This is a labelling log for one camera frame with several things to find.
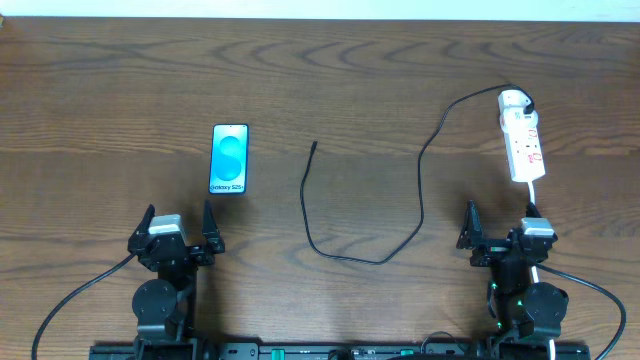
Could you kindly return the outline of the blue Galaxy smartphone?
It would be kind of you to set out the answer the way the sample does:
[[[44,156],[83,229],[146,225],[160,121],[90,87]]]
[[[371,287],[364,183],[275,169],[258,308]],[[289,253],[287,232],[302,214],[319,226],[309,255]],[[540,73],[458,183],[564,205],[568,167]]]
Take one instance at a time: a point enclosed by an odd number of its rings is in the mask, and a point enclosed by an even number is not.
[[[249,126],[216,124],[212,128],[209,193],[234,195],[246,192],[248,180]]]

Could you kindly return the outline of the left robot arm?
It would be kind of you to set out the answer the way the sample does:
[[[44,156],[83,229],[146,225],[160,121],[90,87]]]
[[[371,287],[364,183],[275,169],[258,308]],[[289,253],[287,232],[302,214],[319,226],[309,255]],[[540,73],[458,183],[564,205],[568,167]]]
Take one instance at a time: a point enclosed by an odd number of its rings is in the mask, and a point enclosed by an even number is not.
[[[188,245],[178,214],[157,216],[149,206],[128,240],[127,250],[157,274],[132,299],[137,317],[136,359],[216,359],[217,346],[195,330],[197,271],[215,263],[225,244],[211,203],[203,210],[205,242]]]

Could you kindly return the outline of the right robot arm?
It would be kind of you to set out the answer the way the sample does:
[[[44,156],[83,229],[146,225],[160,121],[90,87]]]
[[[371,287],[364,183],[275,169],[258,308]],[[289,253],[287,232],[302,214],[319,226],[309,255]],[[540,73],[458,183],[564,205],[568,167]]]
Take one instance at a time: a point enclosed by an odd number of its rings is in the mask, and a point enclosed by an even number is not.
[[[548,258],[556,241],[551,223],[532,203],[520,225],[503,238],[487,237],[475,204],[467,203],[456,247],[472,252],[471,266],[491,272],[487,304],[498,332],[486,340],[488,356],[505,359],[521,350],[542,359],[555,357],[553,341],[561,335],[569,298],[564,290],[540,281],[533,268]]]

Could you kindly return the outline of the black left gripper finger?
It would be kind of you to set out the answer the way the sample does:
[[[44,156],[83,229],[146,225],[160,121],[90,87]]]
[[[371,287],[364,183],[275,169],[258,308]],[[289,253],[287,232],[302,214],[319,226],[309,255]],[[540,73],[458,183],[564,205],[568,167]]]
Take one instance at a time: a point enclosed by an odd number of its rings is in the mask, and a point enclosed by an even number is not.
[[[155,216],[155,207],[152,204],[150,204],[147,207],[142,217],[142,220],[139,222],[138,226],[135,228],[132,235],[130,236],[130,239],[134,239],[134,240],[144,239],[149,233],[149,227],[154,216]]]
[[[204,201],[202,234],[212,248],[223,247],[223,239],[213,217],[212,206],[209,200]]]

